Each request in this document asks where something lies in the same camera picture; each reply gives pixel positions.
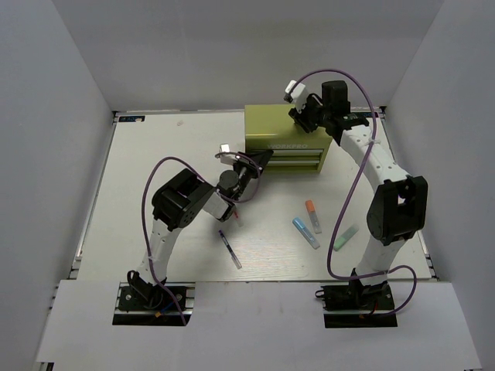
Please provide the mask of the green metal tool chest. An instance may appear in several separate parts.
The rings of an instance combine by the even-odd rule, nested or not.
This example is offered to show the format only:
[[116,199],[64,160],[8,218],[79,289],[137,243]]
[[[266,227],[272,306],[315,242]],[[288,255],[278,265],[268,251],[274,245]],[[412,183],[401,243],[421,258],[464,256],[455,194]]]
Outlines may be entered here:
[[273,151],[265,167],[269,172],[319,173],[332,138],[323,128],[305,132],[289,117],[289,110],[284,104],[245,106],[245,151]]

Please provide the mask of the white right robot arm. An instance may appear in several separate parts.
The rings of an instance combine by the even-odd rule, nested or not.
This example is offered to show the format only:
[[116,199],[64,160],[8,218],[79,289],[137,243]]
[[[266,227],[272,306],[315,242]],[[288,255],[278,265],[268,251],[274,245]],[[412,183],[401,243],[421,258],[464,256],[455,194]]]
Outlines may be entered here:
[[373,189],[366,216],[370,239],[347,279],[350,301],[367,308],[384,290],[398,251],[425,225],[428,183],[401,168],[377,140],[377,126],[351,111],[345,81],[323,83],[317,96],[292,80],[285,88],[285,100],[294,105],[290,118],[307,133],[324,128],[359,165]]

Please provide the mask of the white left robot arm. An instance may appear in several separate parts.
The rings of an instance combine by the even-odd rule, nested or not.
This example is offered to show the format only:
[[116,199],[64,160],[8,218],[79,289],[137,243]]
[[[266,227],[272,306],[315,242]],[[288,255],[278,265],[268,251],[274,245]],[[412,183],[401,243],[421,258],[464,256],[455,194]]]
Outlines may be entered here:
[[[218,183],[211,185],[191,165],[174,156],[159,160],[153,168],[142,195],[142,229],[146,253],[138,268],[129,271],[127,281],[136,297],[146,308],[162,303],[169,259],[175,243],[197,215],[204,211],[220,222],[237,212],[237,205],[247,203],[254,193],[243,198],[251,180],[259,180],[274,152],[271,149],[251,153],[221,151],[215,157],[232,169],[220,174]],[[159,187],[153,197],[152,229],[146,226],[146,200],[154,175],[167,161],[178,162],[185,168]]]

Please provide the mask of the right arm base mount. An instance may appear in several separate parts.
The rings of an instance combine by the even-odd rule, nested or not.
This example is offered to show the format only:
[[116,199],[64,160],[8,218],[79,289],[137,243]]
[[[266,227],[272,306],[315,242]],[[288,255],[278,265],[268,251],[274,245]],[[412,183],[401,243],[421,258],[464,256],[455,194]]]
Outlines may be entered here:
[[315,292],[323,303],[325,328],[397,328],[394,299],[388,284],[381,292],[359,296],[349,285],[324,285]]

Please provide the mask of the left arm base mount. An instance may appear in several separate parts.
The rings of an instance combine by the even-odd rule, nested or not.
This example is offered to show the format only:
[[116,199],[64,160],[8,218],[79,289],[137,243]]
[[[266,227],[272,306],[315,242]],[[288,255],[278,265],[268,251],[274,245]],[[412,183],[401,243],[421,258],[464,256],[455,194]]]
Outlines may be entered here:
[[[176,296],[186,324],[193,313],[195,284],[172,283],[169,290]],[[184,326],[181,314],[165,291],[146,304],[127,283],[121,282],[115,302],[112,325],[170,327]]]

